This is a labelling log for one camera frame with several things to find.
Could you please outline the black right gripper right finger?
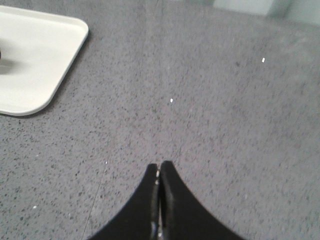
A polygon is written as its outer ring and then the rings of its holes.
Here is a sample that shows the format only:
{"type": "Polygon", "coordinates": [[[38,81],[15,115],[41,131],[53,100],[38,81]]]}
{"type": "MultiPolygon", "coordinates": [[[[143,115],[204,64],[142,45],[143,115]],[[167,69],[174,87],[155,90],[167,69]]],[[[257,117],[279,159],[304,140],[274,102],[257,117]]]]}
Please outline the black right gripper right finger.
{"type": "Polygon", "coordinates": [[[193,195],[173,162],[160,167],[160,207],[165,240],[242,240],[193,195]]]}

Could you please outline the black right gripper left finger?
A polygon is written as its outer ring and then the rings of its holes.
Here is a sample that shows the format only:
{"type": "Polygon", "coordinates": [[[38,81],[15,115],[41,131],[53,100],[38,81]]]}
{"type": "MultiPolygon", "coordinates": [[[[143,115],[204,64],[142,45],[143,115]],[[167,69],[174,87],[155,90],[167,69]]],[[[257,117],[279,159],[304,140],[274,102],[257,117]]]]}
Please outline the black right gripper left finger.
{"type": "Polygon", "coordinates": [[[159,229],[160,171],[149,164],[123,208],[91,240],[156,240],[159,229]]]}

